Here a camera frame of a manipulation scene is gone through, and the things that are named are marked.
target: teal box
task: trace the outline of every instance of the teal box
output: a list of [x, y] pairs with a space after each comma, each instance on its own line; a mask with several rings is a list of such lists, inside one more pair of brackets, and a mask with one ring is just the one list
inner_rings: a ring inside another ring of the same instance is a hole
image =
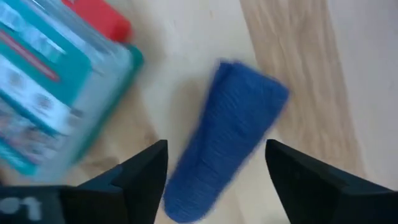
[[0, 0], [0, 156], [35, 180], [59, 178], [143, 62], [60, 1]]

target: red lid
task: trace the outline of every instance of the red lid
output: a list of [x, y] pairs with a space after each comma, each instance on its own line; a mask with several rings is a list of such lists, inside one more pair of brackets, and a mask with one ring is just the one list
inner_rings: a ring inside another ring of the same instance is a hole
[[62, 0], [62, 2], [105, 37], [127, 42], [132, 36], [130, 22], [104, 0]]

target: light wood surface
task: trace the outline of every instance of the light wood surface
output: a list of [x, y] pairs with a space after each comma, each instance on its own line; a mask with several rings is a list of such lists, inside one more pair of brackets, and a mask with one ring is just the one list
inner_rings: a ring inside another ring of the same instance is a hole
[[327, 1], [242, 1], [261, 68], [292, 92], [284, 142], [364, 175]]
[[[230, 58], [278, 78], [292, 91], [264, 140], [276, 138], [398, 189], [395, 0], [109, 2], [132, 21], [146, 65], [64, 182], [84, 182], [158, 139], [169, 140], [171, 174], [218, 59]], [[264, 143], [199, 223], [288, 223], [269, 178]], [[30, 184], [13, 171], [5, 170], [5, 176], [10, 184]], [[156, 223], [173, 221], [160, 208]]]

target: blue knit fabric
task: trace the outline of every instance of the blue knit fabric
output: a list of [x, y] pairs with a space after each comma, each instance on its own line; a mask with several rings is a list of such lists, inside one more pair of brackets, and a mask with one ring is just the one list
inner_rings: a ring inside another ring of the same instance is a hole
[[189, 223], [206, 215], [288, 95], [279, 82], [241, 63], [220, 64], [198, 127], [165, 189], [171, 219]]

